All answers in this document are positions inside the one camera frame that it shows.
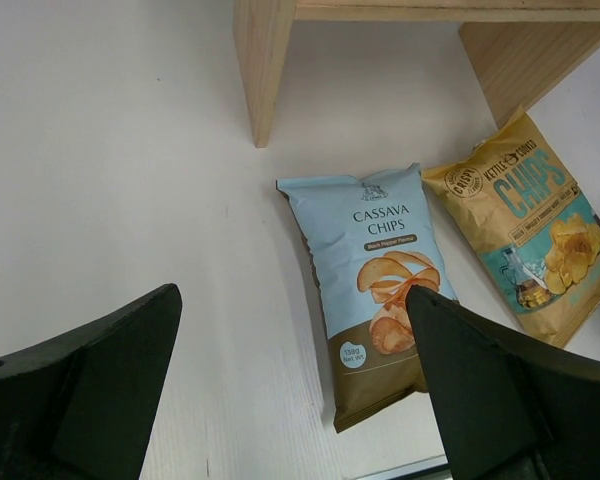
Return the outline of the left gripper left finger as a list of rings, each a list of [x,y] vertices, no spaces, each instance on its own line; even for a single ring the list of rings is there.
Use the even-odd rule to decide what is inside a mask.
[[[137,479],[182,298],[165,284],[0,357],[0,479]]]

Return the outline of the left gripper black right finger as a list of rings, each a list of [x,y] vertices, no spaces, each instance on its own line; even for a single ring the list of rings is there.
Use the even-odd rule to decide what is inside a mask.
[[[456,479],[600,479],[600,361],[426,288],[407,313]]]

